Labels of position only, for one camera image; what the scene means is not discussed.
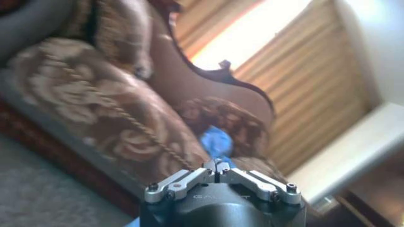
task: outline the silver metal linkage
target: silver metal linkage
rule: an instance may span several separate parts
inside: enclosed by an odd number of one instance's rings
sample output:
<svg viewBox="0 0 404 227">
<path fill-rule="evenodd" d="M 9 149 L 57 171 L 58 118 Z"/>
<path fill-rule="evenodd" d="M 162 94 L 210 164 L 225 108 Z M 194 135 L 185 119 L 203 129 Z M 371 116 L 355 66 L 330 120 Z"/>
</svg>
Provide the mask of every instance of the silver metal linkage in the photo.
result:
<svg viewBox="0 0 404 227">
<path fill-rule="evenodd" d="M 167 191 L 173 192 L 174 200 L 183 199 L 186 197 L 187 191 L 198 183 L 211 182 L 211 173 L 205 168 L 198 168 L 187 176 L 185 176 L 179 181 L 170 183 L 167 185 Z"/>
<path fill-rule="evenodd" d="M 238 183 L 243 185 L 255 193 L 257 197 L 265 201 L 271 201 L 273 194 L 277 193 L 275 187 L 271 184 L 259 181 L 257 178 L 247 175 L 245 171 L 241 171 L 237 168 L 222 171 L 219 182 L 227 184 Z"/>
<path fill-rule="evenodd" d="M 166 187 L 170 183 L 177 181 L 189 173 L 187 170 L 182 169 L 165 178 L 158 184 L 157 188 L 146 187 L 143 190 L 143 200 L 149 203 L 159 202 L 166 194 Z"/>
<path fill-rule="evenodd" d="M 301 193 L 294 184 L 291 183 L 282 184 L 254 170 L 249 171 L 249 174 L 257 177 L 261 181 L 271 184 L 275 187 L 282 202 L 287 204 L 299 204 Z"/>
<path fill-rule="evenodd" d="M 198 168 L 193 172 L 179 170 L 159 183 L 146 187 L 143 200 L 149 203 L 159 202 L 165 195 L 169 195 L 173 200 L 179 200 L 186 197 L 187 191 L 198 183 L 211 182 L 214 182 L 211 169 Z M 299 204 L 301 202 L 301 193 L 295 185 L 291 183 L 282 184 L 258 171 L 245 172 L 237 168 L 222 168 L 219 171 L 219 183 L 241 184 L 263 201 L 279 199 L 287 204 Z"/>
</svg>

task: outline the red patterned fabric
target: red patterned fabric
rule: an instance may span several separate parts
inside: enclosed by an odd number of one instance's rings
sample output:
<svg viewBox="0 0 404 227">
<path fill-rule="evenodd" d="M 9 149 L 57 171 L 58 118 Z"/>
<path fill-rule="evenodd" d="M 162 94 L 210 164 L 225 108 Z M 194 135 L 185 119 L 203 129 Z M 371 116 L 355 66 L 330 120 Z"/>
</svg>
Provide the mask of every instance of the red patterned fabric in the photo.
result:
<svg viewBox="0 0 404 227">
<path fill-rule="evenodd" d="M 267 148 L 263 123 L 231 102 L 206 97 L 189 100 L 174 109 L 195 136 L 210 125 L 227 133 L 233 140 L 233 157 L 257 157 Z"/>
<path fill-rule="evenodd" d="M 107 63 L 86 43 L 49 38 L 19 52 L 11 66 L 25 101 L 142 185 L 209 160 L 146 83 Z"/>
</svg>

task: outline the dark wood trim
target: dark wood trim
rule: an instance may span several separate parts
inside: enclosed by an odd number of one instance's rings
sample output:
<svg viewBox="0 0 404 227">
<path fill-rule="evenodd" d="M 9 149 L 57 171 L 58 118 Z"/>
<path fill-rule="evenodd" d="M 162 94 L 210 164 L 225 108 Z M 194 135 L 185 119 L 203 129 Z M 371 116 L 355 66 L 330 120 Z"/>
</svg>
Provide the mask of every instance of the dark wood trim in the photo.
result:
<svg viewBox="0 0 404 227">
<path fill-rule="evenodd" d="M 138 199 L 0 99 L 0 133 L 55 165 L 131 217 Z"/>
<path fill-rule="evenodd" d="M 342 198 L 374 226 L 393 227 L 389 221 L 363 203 L 363 201 L 351 192 L 345 191 Z"/>
<path fill-rule="evenodd" d="M 193 63 L 189 61 L 187 57 L 185 56 L 185 54 L 178 46 L 178 42 L 177 42 L 174 32 L 171 29 L 171 27 L 174 25 L 175 16 L 181 11 L 181 6 L 178 5 L 178 3 L 174 2 L 173 0 L 147 0 L 147 2 L 155 8 L 155 10 L 158 11 L 158 13 L 165 21 L 165 25 L 166 25 L 166 28 L 169 31 L 169 36 L 171 37 L 175 50 L 177 50 L 185 64 L 191 69 L 191 71 L 207 80 L 211 80 L 211 81 L 215 81 L 219 83 L 225 83 L 225 84 L 230 84 L 230 85 L 234 85 L 238 87 L 243 87 L 243 88 L 247 88 L 249 90 L 257 92 L 261 95 L 261 97 L 266 100 L 267 105 L 271 108 L 271 111 L 274 113 L 273 103 L 271 103 L 271 100 L 269 99 L 269 97 L 266 96 L 265 92 L 257 86 L 237 80 L 233 77 L 229 68 L 221 68 L 219 70 L 202 70 L 195 65 L 193 65 Z"/>
</svg>

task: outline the gray carpet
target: gray carpet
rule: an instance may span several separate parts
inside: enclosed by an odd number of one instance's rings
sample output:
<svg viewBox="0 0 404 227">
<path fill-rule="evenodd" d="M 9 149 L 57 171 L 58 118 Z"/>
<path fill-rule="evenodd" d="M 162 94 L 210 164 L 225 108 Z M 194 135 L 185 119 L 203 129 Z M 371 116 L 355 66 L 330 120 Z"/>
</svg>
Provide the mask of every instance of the gray carpet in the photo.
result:
<svg viewBox="0 0 404 227">
<path fill-rule="evenodd" d="M 0 134 L 1 227 L 121 227 L 130 221 L 41 157 Z"/>
</svg>

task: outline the twisted rope trim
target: twisted rope trim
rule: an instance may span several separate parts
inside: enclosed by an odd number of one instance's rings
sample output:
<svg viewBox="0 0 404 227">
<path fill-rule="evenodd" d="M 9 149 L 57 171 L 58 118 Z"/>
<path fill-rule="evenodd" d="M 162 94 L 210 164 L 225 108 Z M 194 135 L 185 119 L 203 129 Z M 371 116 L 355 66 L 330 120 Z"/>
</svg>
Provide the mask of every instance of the twisted rope trim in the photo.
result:
<svg viewBox="0 0 404 227">
<path fill-rule="evenodd" d="M 255 115 L 253 115 L 246 109 L 243 109 L 237 104 L 231 103 L 230 101 L 227 101 L 225 99 L 221 99 L 221 98 L 217 98 L 213 96 L 207 96 L 205 98 L 193 98 L 193 99 L 183 101 L 182 103 L 175 105 L 173 108 L 174 108 L 174 110 L 181 110 L 187 104 L 195 104 L 195 105 L 201 105 L 203 107 L 209 107 L 209 104 L 211 103 L 210 101 L 215 102 L 214 104 L 217 104 L 217 106 L 223 106 L 225 108 L 229 108 L 233 111 L 238 111 L 242 114 L 245 114 L 247 117 L 253 118 L 262 126 L 266 135 L 269 135 L 267 128 L 265 127 L 263 122 L 255 117 Z"/>
<path fill-rule="evenodd" d="M 118 106 L 118 104 L 107 97 L 103 96 L 103 94 L 97 90 L 95 87 L 91 86 L 91 84 L 82 80 L 81 75 L 69 67 L 69 65 L 59 61 L 57 59 L 57 57 L 49 53 L 45 53 L 45 56 L 51 59 L 57 64 L 59 64 L 62 70 L 69 73 L 71 75 L 73 78 L 75 78 L 78 80 L 78 82 L 89 89 L 91 90 L 102 99 L 102 101 L 105 101 L 106 103 L 109 103 L 113 106 L 113 109 L 117 111 L 117 113 L 121 115 L 122 118 L 125 118 L 133 126 L 137 127 L 137 129 L 149 137 L 149 139 L 153 141 L 153 143 L 155 143 L 161 149 L 163 151 L 166 151 L 170 156 L 187 168 L 187 169 L 193 169 L 191 165 L 189 164 L 189 162 L 181 158 L 181 156 L 163 144 L 158 141 L 158 138 L 155 137 L 155 135 L 153 134 L 153 132 L 149 130 L 149 128 L 146 128 L 126 112 L 125 110 Z"/>
</svg>

